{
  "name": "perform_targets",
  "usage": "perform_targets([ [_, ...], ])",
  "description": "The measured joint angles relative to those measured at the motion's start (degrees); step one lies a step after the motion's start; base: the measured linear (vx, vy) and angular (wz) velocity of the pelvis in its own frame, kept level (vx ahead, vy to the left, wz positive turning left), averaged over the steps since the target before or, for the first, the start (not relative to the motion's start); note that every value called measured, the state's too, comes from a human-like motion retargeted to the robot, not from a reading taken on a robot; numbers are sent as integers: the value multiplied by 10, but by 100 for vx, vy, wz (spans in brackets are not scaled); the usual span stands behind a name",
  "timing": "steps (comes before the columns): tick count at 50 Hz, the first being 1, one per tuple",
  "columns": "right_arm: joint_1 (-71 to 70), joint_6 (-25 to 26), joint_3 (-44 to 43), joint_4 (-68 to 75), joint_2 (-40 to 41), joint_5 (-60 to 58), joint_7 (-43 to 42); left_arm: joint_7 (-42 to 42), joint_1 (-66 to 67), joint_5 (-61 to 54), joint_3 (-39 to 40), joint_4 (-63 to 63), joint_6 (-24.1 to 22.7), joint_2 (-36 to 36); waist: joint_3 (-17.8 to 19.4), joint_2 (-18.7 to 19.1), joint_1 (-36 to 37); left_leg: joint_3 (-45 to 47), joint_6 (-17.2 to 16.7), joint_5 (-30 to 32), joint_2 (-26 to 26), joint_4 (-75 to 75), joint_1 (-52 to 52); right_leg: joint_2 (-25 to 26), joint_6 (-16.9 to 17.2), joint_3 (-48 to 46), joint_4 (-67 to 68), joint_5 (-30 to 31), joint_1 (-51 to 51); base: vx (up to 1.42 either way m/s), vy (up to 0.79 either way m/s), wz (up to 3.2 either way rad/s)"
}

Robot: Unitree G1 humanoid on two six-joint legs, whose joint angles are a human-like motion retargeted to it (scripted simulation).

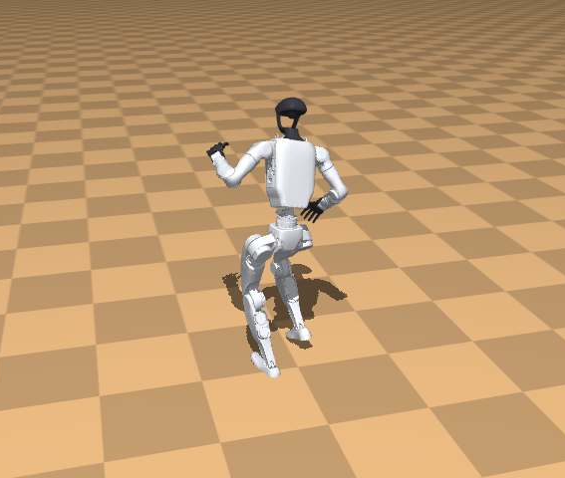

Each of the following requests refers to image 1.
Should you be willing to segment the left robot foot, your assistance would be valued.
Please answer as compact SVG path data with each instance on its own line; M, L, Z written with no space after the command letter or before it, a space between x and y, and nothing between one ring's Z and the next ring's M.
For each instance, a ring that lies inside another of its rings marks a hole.
M273 362L271 362L271 368L269 368L263 359L263 356L260 352L254 352L251 355L251 360L256 365L257 368L264 371L270 377L278 377L280 376L280 369L278 366L274 366Z

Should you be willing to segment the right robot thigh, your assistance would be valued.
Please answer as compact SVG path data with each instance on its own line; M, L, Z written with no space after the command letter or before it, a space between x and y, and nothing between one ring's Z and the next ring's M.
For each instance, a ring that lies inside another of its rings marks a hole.
M303 227L303 237L301 247L297 250L293 250L289 253L274 253L274 258L270 264L271 273L276 278L285 278L289 275L289 266L287 263L287 258L294 256L297 252L307 250L313 247L312 237L309 229L306 225L300 225Z

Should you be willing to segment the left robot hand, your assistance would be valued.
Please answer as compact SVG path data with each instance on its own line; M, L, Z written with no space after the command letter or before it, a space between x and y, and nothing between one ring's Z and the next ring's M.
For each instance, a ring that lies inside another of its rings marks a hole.
M215 144L214 147L211 147L210 150L207 151L208 156L211 158L211 156L212 156L214 153L216 153L217 151L220 151L220 154L221 154L222 156L224 156L224 158L225 158L225 155L224 155L224 153L223 153L223 149L224 149L225 146L227 146L227 145L229 145L228 142L224 142L224 143L219 142L218 144ZM212 161L212 160L211 160L211 161ZM212 161L212 162L213 162L213 161Z

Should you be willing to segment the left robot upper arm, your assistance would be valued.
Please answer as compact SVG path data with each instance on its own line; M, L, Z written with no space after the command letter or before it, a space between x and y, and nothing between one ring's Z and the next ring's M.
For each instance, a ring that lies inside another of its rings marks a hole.
M227 187L238 187L243 177L260 162L260 159L268 158L272 155L274 144L275 141L273 140L259 141L252 144L250 149L238 161L237 166L234 168L235 172L227 178L222 177Z

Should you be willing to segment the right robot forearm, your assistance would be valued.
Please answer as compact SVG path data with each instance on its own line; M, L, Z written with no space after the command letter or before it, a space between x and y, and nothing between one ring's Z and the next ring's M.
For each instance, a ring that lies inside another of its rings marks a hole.
M343 199L345 198L346 196ZM326 209L331 208L333 205L341 203L343 199L341 199L340 201L334 201L328 193L324 195L321 202L317 204L317 206L325 211Z

